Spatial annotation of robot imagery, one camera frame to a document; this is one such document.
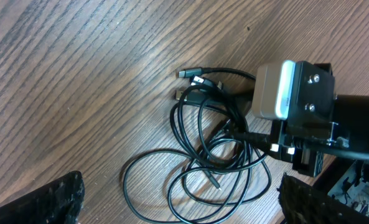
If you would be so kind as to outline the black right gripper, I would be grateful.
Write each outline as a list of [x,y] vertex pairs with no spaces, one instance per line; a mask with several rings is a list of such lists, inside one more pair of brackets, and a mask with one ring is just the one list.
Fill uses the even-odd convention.
[[300,174],[318,176],[324,156],[304,144],[333,141],[335,78],[331,64],[291,60],[271,63],[266,66],[266,83],[277,89],[270,135],[232,133],[233,139],[290,162]]

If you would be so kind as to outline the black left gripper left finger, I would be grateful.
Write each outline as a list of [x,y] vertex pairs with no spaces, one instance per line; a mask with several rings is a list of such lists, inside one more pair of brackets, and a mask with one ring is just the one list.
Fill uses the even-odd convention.
[[0,224],[76,223],[84,196],[82,173],[75,170],[0,207]]

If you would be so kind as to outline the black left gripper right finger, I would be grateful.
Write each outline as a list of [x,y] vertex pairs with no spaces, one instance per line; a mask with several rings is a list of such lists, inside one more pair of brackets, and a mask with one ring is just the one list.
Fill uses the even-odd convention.
[[287,223],[369,224],[369,217],[293,176],[283,175],[278,192]]

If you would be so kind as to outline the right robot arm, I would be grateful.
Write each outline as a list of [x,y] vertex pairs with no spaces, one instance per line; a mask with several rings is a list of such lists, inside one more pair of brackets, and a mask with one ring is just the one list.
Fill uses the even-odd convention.
[[269,134],[235,129],[267,155],[315,177],[325,154],[369,161],[369,96],[337,95],[329,63],[283,60],[260,66],[251,109],[271,120]]

